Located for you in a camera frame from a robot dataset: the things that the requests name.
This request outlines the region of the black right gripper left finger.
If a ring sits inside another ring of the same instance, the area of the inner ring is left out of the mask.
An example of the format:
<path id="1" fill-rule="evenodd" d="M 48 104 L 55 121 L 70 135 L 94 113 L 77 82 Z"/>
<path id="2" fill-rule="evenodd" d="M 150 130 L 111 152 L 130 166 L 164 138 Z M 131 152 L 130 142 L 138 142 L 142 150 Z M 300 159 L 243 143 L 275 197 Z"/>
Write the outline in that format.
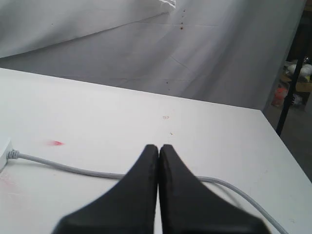
<path id="1" fill-rule="evenodd" d="M 128 173 L 104 195 L 64 216 L 57 234 L 152 234 L 158 148 L 146 145 Z"/>

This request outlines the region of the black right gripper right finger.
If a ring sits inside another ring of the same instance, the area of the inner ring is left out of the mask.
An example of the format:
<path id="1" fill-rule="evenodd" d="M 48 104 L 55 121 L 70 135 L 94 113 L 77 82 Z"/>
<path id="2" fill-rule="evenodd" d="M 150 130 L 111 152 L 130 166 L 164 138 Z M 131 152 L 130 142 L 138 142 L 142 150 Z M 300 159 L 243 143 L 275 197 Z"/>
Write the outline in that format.
<path id="1" fill-rule="evenodd" d="M 165 234 L 266 234 L 264 222 L 225 201 L 186 167 L 172 145 L 158 160 L 162 230 Z"/>

